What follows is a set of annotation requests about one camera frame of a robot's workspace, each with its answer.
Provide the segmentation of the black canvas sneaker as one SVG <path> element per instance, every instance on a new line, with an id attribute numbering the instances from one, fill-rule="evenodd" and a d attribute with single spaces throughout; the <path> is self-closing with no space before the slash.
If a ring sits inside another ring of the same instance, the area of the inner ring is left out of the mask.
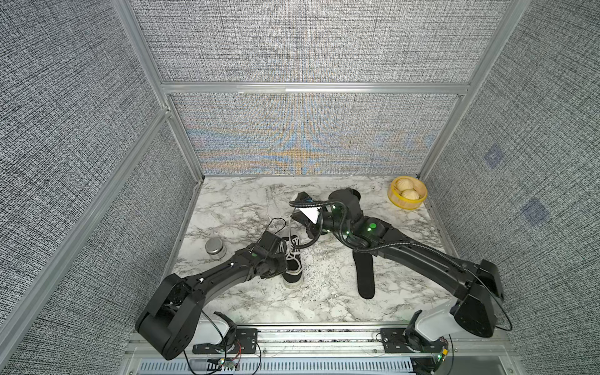
<path id="1" fill-rule="evenodd" d="M 303 283 L 303 263 L 297 235 L 285 237 L 287 270 L 281 275 L 286 288 L 296 288 Z"/>
<path id="2" fill-rule="evenodd" d="M 306 209 L 310 208 L 314 204 L 313 198 L 306 192 L 300 192 L 296 198 L 290 202 L 290 206 L 295 209 Z"/>

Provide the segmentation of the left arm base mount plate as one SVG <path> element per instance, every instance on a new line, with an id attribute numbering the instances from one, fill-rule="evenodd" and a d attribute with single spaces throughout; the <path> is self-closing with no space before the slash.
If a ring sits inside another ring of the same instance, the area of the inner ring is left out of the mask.
<path id="1" fill-rule="evenodd" d="M 258 342 L 257 329 L 237 329 L 235 338 L 228 344 L 227 354 L 256 354 Z M 195 355 L 217 355 L 223 354 L 223 345 L 214 344 L 196 344 L 192 347 L 192 353 Z"/>

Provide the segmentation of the black shoe insole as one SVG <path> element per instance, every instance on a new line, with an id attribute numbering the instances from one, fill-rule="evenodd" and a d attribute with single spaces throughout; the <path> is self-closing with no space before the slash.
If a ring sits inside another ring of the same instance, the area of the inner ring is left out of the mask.
<path id="1" fill-rule="evenodd" d="M 359 295 L 364 299 L 375 296 L 375 278 L 373 256 L 368 253 L 354 252 L 352 254 L 356 267 L 356 282 Z"/>

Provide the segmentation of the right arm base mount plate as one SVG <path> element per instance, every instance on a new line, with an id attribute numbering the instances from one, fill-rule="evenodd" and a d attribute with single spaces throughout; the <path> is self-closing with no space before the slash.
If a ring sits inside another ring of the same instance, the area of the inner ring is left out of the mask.
<path id="1" fill-rule="evenodd" d="M 430 342 L 404 327 L 381 328 L 380 339 L 386 353 L 442 353 L 448 348 L 445 339 Z"/>

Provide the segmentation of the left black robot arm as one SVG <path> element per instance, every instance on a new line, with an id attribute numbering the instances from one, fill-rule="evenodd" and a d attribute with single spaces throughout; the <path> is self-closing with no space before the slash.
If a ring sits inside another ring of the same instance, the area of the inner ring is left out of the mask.
<path id="1" fill-rule="evenodd" d="M 135 323 L 135 330 L 166 360 L 191 343 L 204 306 L 237 284 L 287 270 L 286 242 L 265 231 L 225 262 L 196 275 L 165 277 Z"/>

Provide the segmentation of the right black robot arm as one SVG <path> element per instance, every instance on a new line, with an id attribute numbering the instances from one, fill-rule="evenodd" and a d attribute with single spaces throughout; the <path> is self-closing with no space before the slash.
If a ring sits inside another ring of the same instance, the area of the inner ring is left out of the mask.
<path id="1" fill-rule="evenodd" d="M 406 341 L 426 345 L 456 333 L 490 338 L 499 330 L 504 292 L 498 267 L 487 260 L 473 263 L 425 245 L 390 223 L 363 213 L 360 194 L 346 188 L 332 192 L 326 201 L 298 194 L 290 206 L 293 219 L 311 238 L 330 233 L 355 256 L 380 256 L 399 263 L 433 281 L 453 299 L 433 309 L 415 312 L 405 330 Z"/>

